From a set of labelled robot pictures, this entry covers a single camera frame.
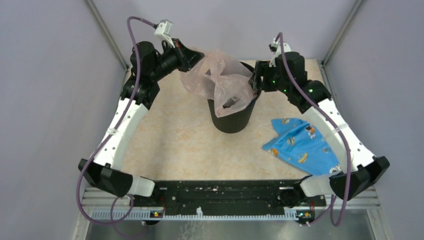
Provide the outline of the translucent pink trash bag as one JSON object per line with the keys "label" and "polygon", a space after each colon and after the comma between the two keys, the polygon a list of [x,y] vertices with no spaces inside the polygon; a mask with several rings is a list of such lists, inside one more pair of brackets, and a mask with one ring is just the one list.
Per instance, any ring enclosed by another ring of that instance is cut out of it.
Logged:
{"label": "translucent pink trash bag", "polygon": [[258,95],[253,75],[236,58],[214,50],[206,52],[191,70],[181,72],[180,81],[190,94],[213,100],[212,111],[222,118],[246,109]]}

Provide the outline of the black plastic trash bin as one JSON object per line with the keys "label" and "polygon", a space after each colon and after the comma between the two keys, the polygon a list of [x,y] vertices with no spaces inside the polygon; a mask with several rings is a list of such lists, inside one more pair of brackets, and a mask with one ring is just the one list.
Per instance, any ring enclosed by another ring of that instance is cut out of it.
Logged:
{"label": "black plastic trash bin", "polygon": [[226,134],[235,134],[242,131],[248,125],[255,104],[262,92],[262,80],[255,80],[252,86],[255,87],[253,100],[244,110],[234,114],[217,117],[215,115],[214,101],[212,99],[207,100],[211,120],[216,129]]}

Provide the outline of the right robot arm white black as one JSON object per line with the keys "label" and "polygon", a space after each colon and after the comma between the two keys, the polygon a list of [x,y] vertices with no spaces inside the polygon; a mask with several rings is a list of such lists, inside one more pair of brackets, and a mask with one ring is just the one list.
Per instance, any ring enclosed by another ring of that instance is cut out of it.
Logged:
{"label": "right robot arm white black", "polygon": [[349,201],[373,186],[390,167],[385,156],[365,147],[340,115],[329,90],[308,79],[305,58],[298,52],[276,53],[272,60],[258,60],[253,78],[264,92],[279,91],[306,117],[310,129],[322,134],[340,165],[335,172],[298,181],[293,200],[307,206],[317,195],[332,194]]}

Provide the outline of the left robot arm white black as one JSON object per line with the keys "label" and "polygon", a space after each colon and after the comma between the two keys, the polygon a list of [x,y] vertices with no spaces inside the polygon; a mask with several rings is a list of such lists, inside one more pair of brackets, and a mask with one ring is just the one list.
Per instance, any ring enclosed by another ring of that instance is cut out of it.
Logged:
{"label": "left robot arm white black", "polygon": [[149,41],[141,41],[132,49],[131,75],[119,95],[116,113],[100,143],[89,160],[81,159],[78,169],[93,187],[116,197],[141,196],[149,207],[160,202],[156,183],[142,176],[122,171],[124,155],[131,138],[150,110],[160,91],[159,81],[173,71],[188,72],[204,57],[203,52],[184,46],[178,38],[161,43],[160,53]]}

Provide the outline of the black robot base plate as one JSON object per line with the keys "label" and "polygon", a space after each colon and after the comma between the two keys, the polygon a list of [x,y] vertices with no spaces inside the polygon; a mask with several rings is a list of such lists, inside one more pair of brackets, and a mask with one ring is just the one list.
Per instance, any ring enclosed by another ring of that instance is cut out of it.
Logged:
{"label": "black robot base plate", "polygon": [[323,195],[294,191],[296,180],[162,180],[150,197],[135,196],[135,207],[164,207],[166,216],[276,216],[286,208],[324,207]]}

